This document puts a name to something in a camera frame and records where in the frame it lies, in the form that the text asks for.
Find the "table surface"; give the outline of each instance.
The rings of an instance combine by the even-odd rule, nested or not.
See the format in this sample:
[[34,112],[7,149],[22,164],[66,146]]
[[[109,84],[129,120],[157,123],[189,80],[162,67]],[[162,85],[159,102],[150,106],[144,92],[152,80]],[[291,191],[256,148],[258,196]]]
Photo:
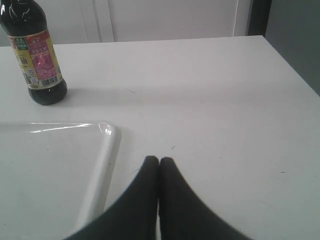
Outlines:
[[110,206],[146,155],[259,240],[320,235],[320,98],[262,36],[56,45],[67,98],[34,103],[0,47],[0,121],[106,120],[121,131]]

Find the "dark liquid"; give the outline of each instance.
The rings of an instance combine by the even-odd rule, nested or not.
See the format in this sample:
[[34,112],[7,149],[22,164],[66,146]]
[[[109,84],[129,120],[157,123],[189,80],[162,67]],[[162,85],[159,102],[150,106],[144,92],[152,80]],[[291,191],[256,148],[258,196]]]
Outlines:
[[[37,34],[47,29],[46,15],[34,0],[1,0],[0,24],[12,37]],[[51,88],[41,90],[29,88],[31,98],[41,105],[51,105],[61,101],[67,91],[65,80]]]

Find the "barcode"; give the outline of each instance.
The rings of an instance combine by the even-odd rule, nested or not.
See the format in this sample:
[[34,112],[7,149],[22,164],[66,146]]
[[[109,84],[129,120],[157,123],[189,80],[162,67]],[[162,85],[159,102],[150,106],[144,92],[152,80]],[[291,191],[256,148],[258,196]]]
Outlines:
[[57,83],[59,80],[58,80],[58,77],[57,76],[54,76],[54,77],[51,77],[49,79],[46,79],[46,80],[42,80],[40,81],[41,84],[42,84],[42,87],[47,87],[51,84],[55,84]]

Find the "dark glass bottle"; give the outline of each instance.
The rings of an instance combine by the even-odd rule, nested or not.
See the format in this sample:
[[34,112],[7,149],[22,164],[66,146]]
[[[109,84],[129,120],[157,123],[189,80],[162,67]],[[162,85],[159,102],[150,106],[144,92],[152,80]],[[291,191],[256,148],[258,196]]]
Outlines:
[[31,98],[41,105],[61,101],[67,94],[67,84],[42,8],[34,0],[1,0],[0,24],[9,37]]

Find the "bottle label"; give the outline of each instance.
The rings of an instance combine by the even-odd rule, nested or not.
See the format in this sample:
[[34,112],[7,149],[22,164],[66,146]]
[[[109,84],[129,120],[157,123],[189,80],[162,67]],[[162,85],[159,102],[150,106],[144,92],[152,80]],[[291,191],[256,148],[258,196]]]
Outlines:
[[48,30],[8,37],[30,89],[52,88],[63,80]]

